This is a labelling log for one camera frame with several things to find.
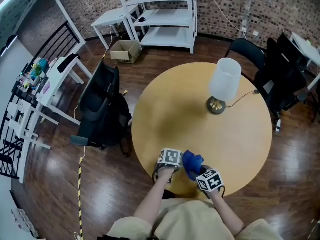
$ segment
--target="brick wall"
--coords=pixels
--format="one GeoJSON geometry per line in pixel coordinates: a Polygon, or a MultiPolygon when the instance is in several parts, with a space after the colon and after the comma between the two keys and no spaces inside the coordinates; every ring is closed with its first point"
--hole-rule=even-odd
{"type": "MultiPolygon", "coordinates": [[[[241,36],[223,17],[213,0],[198,1],[198,32],[231,39],[241,36]]],[[[269,37],[277,39],[281,32],[288,36],[296,32],[301,37],[309,39],[315,47],[320,46],[320,0],[216,0],[229,20],[238,28],[242,28],[243,20],[247,21],[247,38],[260,47],[265,48],[269,37]]],[[[105,11],[121,7],[120,0],[61,0],[70,17],[78,27],[83,37],[95,37],[96,33],[90,25],[105,11]]],[[[40,8],[34,7],[39,25],[23,24],[24,35],[28,32],[41,32],[34,40],[21,40],[36,46],[43,43],[45,32],[49,36],[52,29],[59,27],[61,13],[54,0],[39,0],[40,8]],[[50,4],[50,12],[45,11],[50,4]]],[[[148,4],[148,8],[185,8],[186,3],[161,2],[148,4]]]]}

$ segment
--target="black metal railing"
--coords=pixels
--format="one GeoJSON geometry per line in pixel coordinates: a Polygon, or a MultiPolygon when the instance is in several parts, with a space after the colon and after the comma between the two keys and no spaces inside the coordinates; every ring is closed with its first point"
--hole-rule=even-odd
{"type": "MultiPolygon", "coordinates": [[[[45,58],[50,61],[51,59],[58,58],[61,55],[66,56],[72,48],[79,43],[78,37],[70,28],[68,21],[66,21],[43,44],[31,62],[25,65],[22,73],[30,72],[32,65],[37,58],[45,58]]],[[[20,100],[24,100],[35,108],[37,106],[37,99],[35,96],[28,92],[21,91],[18,88],[18,85],[19,82],[17,81],[12,89],[12,96],[9,103],[13,102],[18,104],[20,100]]],[[[0,127],[0,144],[3,144],[3,147],[0,148],[0,175],[19,179],[18,170],[24,139],[18,138],[13,129],[9,128],[8,124],[10,119],[11,116],[6,110],[0,127]]]]}

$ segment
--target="person's hand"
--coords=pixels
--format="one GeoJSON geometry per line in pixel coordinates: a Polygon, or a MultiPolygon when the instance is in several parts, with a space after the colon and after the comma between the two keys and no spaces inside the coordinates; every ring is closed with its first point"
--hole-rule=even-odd
{"type": "Polygon", "coordinates": [[[158,171],[159,179],[165,178],[167,181],[170,179],[171,175],[175,172],[175,167],[164,166],[158,171]]]}

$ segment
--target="blue object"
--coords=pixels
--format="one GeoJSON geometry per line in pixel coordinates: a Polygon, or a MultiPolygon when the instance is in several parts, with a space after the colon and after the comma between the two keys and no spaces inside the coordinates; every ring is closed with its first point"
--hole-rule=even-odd
{"type": "Polygon", "coordinates": [[[187,150],[182,157],[182,162],[183,162],[183,166],[185,169],[186,174],[188,175],[189,179],[192,181],[196,181],[196,178],[193,176],[193,174],[200,174],[200,170],[201,170],[201,166],[202,163],[205,160],[203,159],[203,157],[198,154],[195,155],[194,153],[190,152],[189,150],[187,150]]]}

